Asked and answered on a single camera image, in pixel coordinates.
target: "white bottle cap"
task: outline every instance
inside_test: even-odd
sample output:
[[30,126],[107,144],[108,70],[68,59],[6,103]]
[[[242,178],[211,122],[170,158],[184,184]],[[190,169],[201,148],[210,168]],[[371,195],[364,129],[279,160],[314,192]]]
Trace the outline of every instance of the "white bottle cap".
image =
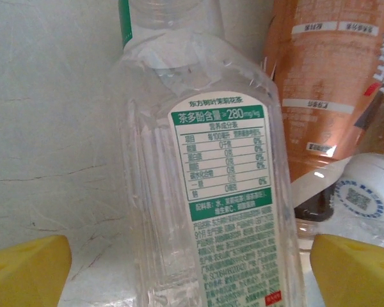
[[335,188],[335,203],[352,213],[384,220],[384,155],[362,153],[344,168]]

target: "white label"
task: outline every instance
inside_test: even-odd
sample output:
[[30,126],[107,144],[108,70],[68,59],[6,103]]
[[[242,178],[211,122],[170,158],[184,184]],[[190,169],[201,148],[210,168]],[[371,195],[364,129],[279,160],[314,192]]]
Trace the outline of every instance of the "white label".
[[308,142],[306,146],[306,150],[310,150],[312,152],[320,152],[322,154],[325,154],[325,156],[327,157],[333,157],[336,147],[337,146],[329,146],[324,144]]
[[336,200],[352,213],[371,219],[384,219],[384,203],[373,189],[352,178],[342,177],[335,188]]
[[354,21],[340,21],[339,30],[358,32],[358,33],[363,33],[363,34],[372,35],[372,36],[378,35],[378,26],[373,26],[372,24],[364,24],[361,22],[354,22]]
[[347,104],[315,99],[286,98],[283,99],[282,105],[284,107],[306,107],[309,109],[335,111],[345,114],[352,114],[354,111],[354,107],[348,106]]
[[204,306],[284,307],[268,110],[229,91],[169,114]]
[[310,24],[298,24],[292,28],[292,34],[315,31],[335,31],[337,30],[337,21],[312,22]]

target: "bottle label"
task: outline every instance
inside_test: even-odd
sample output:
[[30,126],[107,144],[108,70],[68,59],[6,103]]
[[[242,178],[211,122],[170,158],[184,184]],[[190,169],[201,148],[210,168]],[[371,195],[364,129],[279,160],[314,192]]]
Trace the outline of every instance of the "bottle label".
[[118,0],[118,11],[120,13],[122,47],[132,38],[131,16],[129,14],[128,0]]
[[342,177],[336,185],[335,197],[352,213],[369,219],[384,219],[384,203],[376,192],[352,178]]
[[267,108],[217,91],[184,100],[169,121],[203,306],[284,307]]

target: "bottle shoulder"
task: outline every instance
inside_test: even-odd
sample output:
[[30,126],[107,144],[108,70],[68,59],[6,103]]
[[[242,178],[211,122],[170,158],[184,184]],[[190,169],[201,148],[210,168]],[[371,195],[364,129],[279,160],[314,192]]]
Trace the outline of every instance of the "bottle shoulder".
[[222,39],[191,31],[173,31],[127,50],[107,86],[142,108],[209,91],[238,91],[278,104],[275,84],[258,65]]

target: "qr code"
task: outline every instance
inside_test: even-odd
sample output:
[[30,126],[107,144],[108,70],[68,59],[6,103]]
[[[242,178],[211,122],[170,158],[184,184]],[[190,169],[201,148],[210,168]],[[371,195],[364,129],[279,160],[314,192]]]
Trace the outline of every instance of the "qr code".
[[332,148],[333,147],[328,145],[307,143],[307,150],[313,150],[315,152],[324,152],[325,154],[327,154],[328,151],[331,150]]
[[368,198],[364,195],[361,195],[360,193],[358,193],[356,190],[354,190],[352,188],[348,189],[346,199],[350,203],[356,205],[358,208],[360,208],[364,211],[367,211],[367,208],[368,208],[369,203],[370,203],[370,198]]

